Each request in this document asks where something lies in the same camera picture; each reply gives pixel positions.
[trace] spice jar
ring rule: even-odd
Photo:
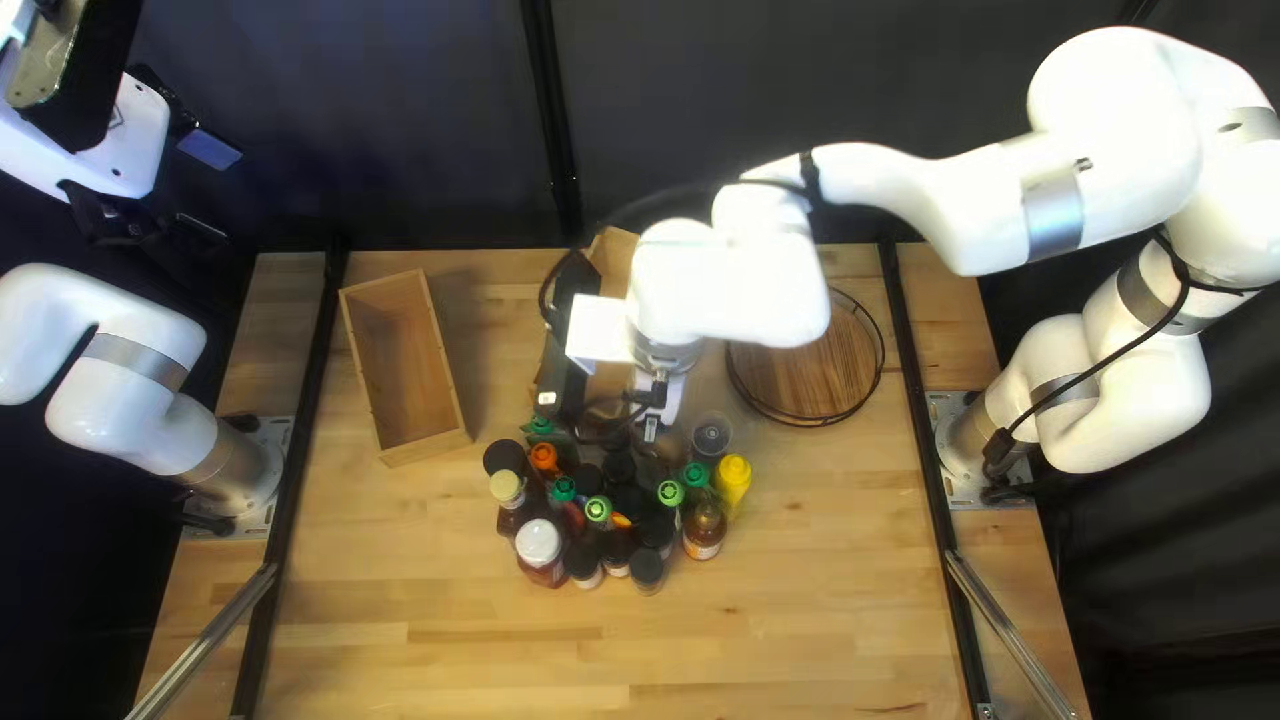
[[[600,565],[600,551],[594,542],[575,542],[564,552],[564,571],[573,584],[589,591],[604,582],[604,568]]]
[[[604,571],[614,578],[626,578],[631,574],[631,555],[636,551],[636,543],[631,539],[631,533],[613,530],[604,533],[600,538],[600,562]]]
[[[641,547],[631,553],[631,582],[640,594],[654,594],[662,589],[667,577],[662,556],[652,547]]]

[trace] bottle label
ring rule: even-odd
[[[692,557],[694,560],[710,560],[712,557],[719,555],[719,548],[724,544],[724,541],[719,541],[716,544],[701,546],[689,539],[689,536],[685,536],[684,541],[685,555]]]

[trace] wooden box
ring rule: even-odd
[[[356,374],[389,468],[471,443],[421,269],[339,293]]]

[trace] black cable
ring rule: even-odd
[[[1088,370],[1062,383],[1060,387],[1055,388],[1052,392],[1039,398],[1037,402],[1032,404],[1032,406],[1028,407],[1021,415],[1019,415],[1012,423],[1010,423],[1007,428],[997,429],[995,434],[992,434],[991,439],[987,442],[987,446],[983,448],[983,457],[984,457],[983,474],[991,477],[989,471],[991,466],[996,465],[997,462],[1004,460],[1006,455],[1009,455],[1009,451],[1012,450],[1015,442],[1012,437],[1014,430],[1016,430],[1019,425],[1027,421],[1028,418],[1042,410],[1046,405],[1052,402],[1055,398],[1057,398],[1066,391],[1092,378],[1103,368],[1106,368],[1111,363],[1115,363],[1116,360],[1123,357],[1126,352],[1134,350],[1139,345],[1155,337],[1156,333],[1165,329],[1165,327],[1169,325],[1169,323],[1171,323],[1174,318],[1178,316],[1178,313],[1181,311],[1183,304],[1187,302],[1187,296],[1190,293],[1190,290],[1193,287],[1208,292],[1224,292],[1229,295],[1244,295],[1245,292],[1256,292],[1268,287],[1268,286],[1260,286],[1252,288],[1233,288],[1233,287],[1222,287],[1222,286],[1207,284],[1198,281],[1193,281],[1190,278],[1190,270],[1187,266],[1187,263],[1181,258],[1179,258],[1176,252],[1174,252],[1174,247],[1170,243],[1169,237],[1162,232],[1162,228],[1161,231],[1157,231],[1155,233],[1153,240],[1156,241],[1156,243],[1160,245],[1161,250],[1164,250],[1165,254],[1169,256],[1169,263],[1172,265],[1174,275],[1178,278],[1179,282],[1178,297],[1174,300],[1174,304],[1169,307],[1169,310],[1164,314],[1164,316],[1161,316],[1155,325],[1147,328],[1146,332],[1133,338],[1132,341],[1126,342],[1111,355],[1107,355],[1102,360],[1098,360]]]

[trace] jar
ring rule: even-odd
[[[631,533],[613,530],[604,533],[600,538],[600,562],[604,571],[614,578],[626,578],[631,574],[631,555],[636,551],[636,543]]]
[[[594,542],[576,542],[564,552],[564,571],[573,584],[589,591],[604,582],[604,568],[600,566],[600,551]]]
[[[568,575],[564,573],[564,541],[556,524],[536,518],[521,525],[516,533],[516,562],[535,584],[558,588]]]
[[[667,577],[662,556],[652,547],[641,547],[631,553],[631,582],[640,594],[655,594]]]

